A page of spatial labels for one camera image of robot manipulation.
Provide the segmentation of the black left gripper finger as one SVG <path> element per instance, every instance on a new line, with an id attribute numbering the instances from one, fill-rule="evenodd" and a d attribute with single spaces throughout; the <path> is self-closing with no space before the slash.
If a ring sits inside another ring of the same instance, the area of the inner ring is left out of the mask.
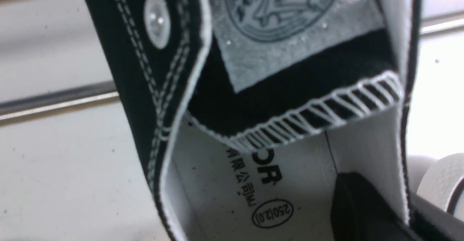
<path id="1" fill-rule="evenodd" d="M 337 175 L 330 222 L 335 241 L 422 241 L 357 173 Z"/>

